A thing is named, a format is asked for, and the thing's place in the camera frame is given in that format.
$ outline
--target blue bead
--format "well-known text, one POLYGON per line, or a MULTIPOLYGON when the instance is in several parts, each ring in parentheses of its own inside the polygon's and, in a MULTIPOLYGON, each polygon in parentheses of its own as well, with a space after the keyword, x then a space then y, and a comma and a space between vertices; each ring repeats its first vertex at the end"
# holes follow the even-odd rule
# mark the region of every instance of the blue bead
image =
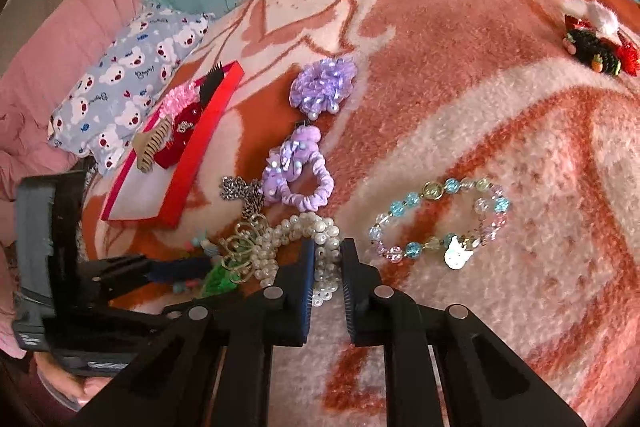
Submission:
POLYGON ((444 239, 442 240, 444 243, 444 246, 449 248, 449 245, 451 244, 451 240, 456 237, 455 233, 447 233, 447 235, 444 236, 444 239))
POLYGON ((418 203, 420 203, 420 196, 417 192, 409 192, 406 195, 405 201, 406 206, 408 206, 409 208, 414 208, 414 206, 417 206, 418 203))
POLYGON ((402 201, 394 201, 391 203, 389 211, 394 217, 404 216, 404 203, 402 203, 402 201))
POLYGON ((460 182, 455 178, 449 178, 444 182, 444 189, 447 194, 455 194, 460 190, 460 182))
POLYGON ((496 212, 506 212, 510 204, 511 204, 511 201, 501 196, 499 198, 496 198, 495 204, 494 204, 494 210, 496 212))
POLYGON ((416 259, 422 253, 422 245, 420 243, 409 243, 406 247, 404 247, 404 252, 407 257, 411 259, 416 259))

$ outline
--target pearl necklace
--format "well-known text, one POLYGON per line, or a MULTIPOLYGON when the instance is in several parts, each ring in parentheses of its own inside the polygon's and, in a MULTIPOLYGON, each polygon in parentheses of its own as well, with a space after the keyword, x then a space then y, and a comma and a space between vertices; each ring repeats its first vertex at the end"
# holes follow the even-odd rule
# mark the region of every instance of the pearl necklace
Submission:
POLYGON ((271 227, 262 214, 254 214, 235 226, 235 234, 220 240, 227 254, 222 266, 232 273, 234 283, 248 281, 253 275, 260 286, 271 286, 278 272, 278 248, 302 237, 313 237, 316 245, 313 306, 321 306, 338 289, 340 282, 336 263, 340 261, 340 229, 331 217, 320 217, 314 212, 302 212, 283 219, 271 227))

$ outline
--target metal screw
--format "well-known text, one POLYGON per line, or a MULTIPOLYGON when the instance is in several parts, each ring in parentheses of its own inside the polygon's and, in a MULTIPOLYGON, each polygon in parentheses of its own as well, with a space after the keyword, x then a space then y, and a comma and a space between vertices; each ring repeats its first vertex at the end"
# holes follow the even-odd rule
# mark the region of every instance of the metal screw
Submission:
POLYGON ((391 286, 381 284, 380 286, 376 286, 376 288, 373 290, 373 293, 375 293, 376 297, 380 297, 381 299, 388 299, 393 296, 394 289, 391 288, 391 286))
POLYGON ((189 318, 192 321, 201 321, 209 315, 209 310, 204 306, 194 306, 189 310, 189 318))
POLYGON ((455 319, 466 319, 469 315, 469 310, 467 310, 462 304, 454 304, 449 307, 449 315, 455 319))
POLYGON ((282 288, 279 286, 267 286, 267 288, 264 289, 264 292, 262 292, 265 299, 279 299, 283 294, 284 291, 282 291, 282 288))

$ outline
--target red bow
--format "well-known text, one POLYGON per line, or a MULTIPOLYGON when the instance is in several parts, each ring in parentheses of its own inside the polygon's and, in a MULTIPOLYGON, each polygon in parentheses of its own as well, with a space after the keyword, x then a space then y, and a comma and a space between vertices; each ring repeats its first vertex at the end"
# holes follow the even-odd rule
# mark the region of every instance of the red bow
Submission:
MULTIPOLYGON (((577 19, 576 17, 572 17, 571 15, 564 16, 564 27, 567 31, 588 30, 594 33, 596 31, 596 29, 593 27, 593 25, 591 25, 589 21, 577 19)), ((633 44, 631 39, 627 38, 622 32, 618 32, 618 37, 620 38, 620 42, 622 42, 622 45, 611 42, 607 38, 601 38, 600 40, 609 43, 614 49, 616 57, 618 58, 618 60, 620 60, 622 70, 627 74, 636 76, 638 69, 640 68, 640 64, 638 62, 638 49, 636 48, 635 44, 633 44)))
POLYGON ((616 57, 619 58, 622 70, 625 73, 636 76, 638 70, 638 49, 630 39, 627 39, 622 32, 618 32, 621 46, 616 47, 616 57))
POLYGON ((595 31, 595 28, 591 25, 589 21, 583 21, 582 19, 577 19, 576 17, 571 17, 570 15, 564 16, 564 27, 567 31, 569 30, 591 30, 595 31))

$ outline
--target pink quilt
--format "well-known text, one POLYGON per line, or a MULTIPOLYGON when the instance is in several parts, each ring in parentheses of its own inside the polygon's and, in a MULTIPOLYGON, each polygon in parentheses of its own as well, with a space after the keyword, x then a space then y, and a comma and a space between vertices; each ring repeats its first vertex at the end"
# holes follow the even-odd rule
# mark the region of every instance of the pink quilt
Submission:
MULTIPOLYGON (((267 151, 301 116, 290 83, 304 64, 348 54, 359 73, 321 152, 335 177, 323 216, 354 237, 361 259, 421 304, 468 305, 590 427, 604 427, 640 375, 639 86, 579 64, 562 47, 562 14, 585 0, 251 0, 219 20, 175 82, 212 64, 246 71, 210 142, 176 230, 116 229, 98 220, 110 179, 84 213, 92 257, 177 257, 206 229, 226 237, 240 216, 220 178, 259 178, 267 151), (391 201, 428 180, 488 176, 507 187, 510 222, 459 271, 440 255, 382 264, 367 230, 391 201)), ((640 9, 600 0, 636 40, 640 9)), ((302 191, 314 181, 303 175, 302 191)), ((424 206, 399 244, 466 230, 468 208, 424 206)), ((273 221, 292 213, 274 206, 273 221)), ((280 263, 296 245, 283 248, 280 263)), ((257 285, 248 283, 246 291, 257 285)), ((117 305, 157 311, 174 299, 149 286, 117 305)), ((270 425, 383 426, 381 349, 348 343, 340 292, 312 311, 308 344, 276 348, 270 425)))

